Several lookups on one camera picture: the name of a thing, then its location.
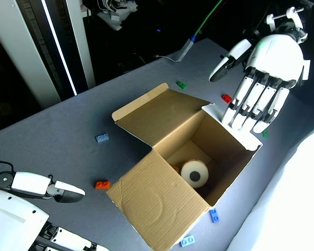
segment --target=open cardboard box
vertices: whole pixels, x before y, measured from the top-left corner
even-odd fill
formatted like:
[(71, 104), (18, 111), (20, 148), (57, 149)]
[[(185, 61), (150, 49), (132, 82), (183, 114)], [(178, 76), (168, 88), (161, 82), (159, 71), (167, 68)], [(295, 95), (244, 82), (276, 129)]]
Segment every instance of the open cardboard box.
[[(252, 134), (222, 125), (207, 101), (161, 84), (112, 115), (152, 147), (107, 194), (153, 250), (168, 250), (222, 196), (261, 147)], [(193, 189), (172, 167), (203, 161), (207, 183)]]

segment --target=light blue lego brick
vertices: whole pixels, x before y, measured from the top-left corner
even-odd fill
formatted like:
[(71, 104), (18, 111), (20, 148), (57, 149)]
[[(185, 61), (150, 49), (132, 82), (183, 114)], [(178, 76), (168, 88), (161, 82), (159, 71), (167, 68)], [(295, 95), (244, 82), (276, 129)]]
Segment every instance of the light blue lego brick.
[(211, 220), (212, 220), (214, 223), (220, 221), (220, 218), (219, 218), (219, 216), (218, 216), (218, 212), (216, 211), (216, 209), (209, 210), (209, 214), (210, 214)]
[(108, 135), (105, 133), (105, 134), (102, 134), (102, 135), (98, 135), (97, 137), (95, 137), (96, 138), (96, 141), (98, 142), (98, 143), (101, 143), (101, 142), (104, 142), (104, 141), (106, 141), (106, 140), (109, 140), (109, 137), (108, 137)]
[(185, 246), (188, 246), (188, 245), (193, 244), (193, 243), (195, 243), (194, 236), (190, 235), (190, 236), (188, 236), (186, 238), (183, 238), (182, 241), (180, 242), (180, 245), (182, 247), (185, 247)]

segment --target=gray table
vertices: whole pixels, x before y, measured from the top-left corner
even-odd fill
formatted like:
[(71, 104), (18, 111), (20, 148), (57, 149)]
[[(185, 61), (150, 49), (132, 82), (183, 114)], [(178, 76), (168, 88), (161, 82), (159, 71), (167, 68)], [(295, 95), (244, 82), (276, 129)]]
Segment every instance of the gray table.
[[(94, 189), (96, 180), (117, 181), (150, 151), (114, 125), (111, 113), (162, 82), (224, 109), (221, 95), (232, 96), (243, 76), (238, 67), (217, 83), (208, 81), (225, 53), (205, 39), (181, 63), (154, 61), (14, 124), (0, 131), (0, 159), (12, 162), (16, 170), (53, 174), (86, 191), (85, 198), (74, 204), (30, 200), (50, 215), (51, 222), (110, 250), (150, 250), (105, 192)], [(187, 90), (176, 81), (186, 83)], [(309, 108), (290, 96), (269, 127), (270, 137), (258, 136), (262, 149), (217, 203), (220, 222), (213, 224), (206, 214), (190, 232), (196, 243), (184, 248), (177, 244), (172, 250), (225, 250), (288, 150), (303, 135), (309, 116)], [(95, 136), (103, 133), (108, 133), (109, 141), (97, 144)]]

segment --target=white light strip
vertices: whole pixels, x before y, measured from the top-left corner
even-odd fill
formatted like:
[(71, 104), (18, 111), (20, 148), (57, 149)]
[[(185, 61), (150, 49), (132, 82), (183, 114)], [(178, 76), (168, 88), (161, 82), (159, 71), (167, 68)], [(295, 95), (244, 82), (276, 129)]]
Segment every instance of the white light strip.
[(66, 74), (68, 75), (68, 78), (69, 78), (69, 81), (70, 81), (70, 84), (71, 84), (73, 93), (74, 93), (75, 96), (77, 96), (77, 92), (76, 92), (76, 90), (75, 90), (75, 88), (74, 88), (73, 81), (72, 81), (72, 79), (71, 79), (71, 75), (70, 75), (68, 66), (66, 65), (66, 61), (65, 61), (65, 58), (64, 58), (64, 55), (63, 55), (61, 46), (59, 45), (59, 41), (58, 41), (56, 32), (55, 32), (54, 27), (53, 27), (53, 24), (52, 24), (52, 20), (51, 20), (50, 14), (49, 14), (49, 10), (48, 10), (46, 1), (45, 1), (45, 0), (41, 0), (41, 1), (42, 1), (43, 9), (44, 9), (44, 11), (46, 12), (47, 20), (48, 20), (48, 23), (49, 23), (49, 25), (50, 25), (50, 29), (51, 29), (51, 32), (52, 32), (54, 41), (55, 41), (55, 43), (56, 43), (56, 45), (57, 45), (57, 48), (58, 48), (58, 51), (59, 51), (59, 55), (61, 56), (61, 59), (62, 59), (64, 68), (65, 68)]

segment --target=green cable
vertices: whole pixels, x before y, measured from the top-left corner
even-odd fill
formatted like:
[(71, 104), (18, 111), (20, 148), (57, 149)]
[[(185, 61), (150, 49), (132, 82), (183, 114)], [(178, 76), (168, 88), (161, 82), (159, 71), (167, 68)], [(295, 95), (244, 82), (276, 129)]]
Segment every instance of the green cable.
[(196, 33), (194, 35), (197, 35), (201, 28), (204, 26), (204, 24), (207, 22), (207, 20), (209, 19), (209, 17), (211, 16), (211, 14), (213, 14), (213, 12), (216, 10), (216, 8), (221, 4), (223, 0), (220, 0), (215, 6), (214, 8), (210, 11), (210, 13), (207, 15), (207, 17), (205, 18), (205, 20), (203, 21), (203, 23), (200, 25), (199, 29), (196, 31)]

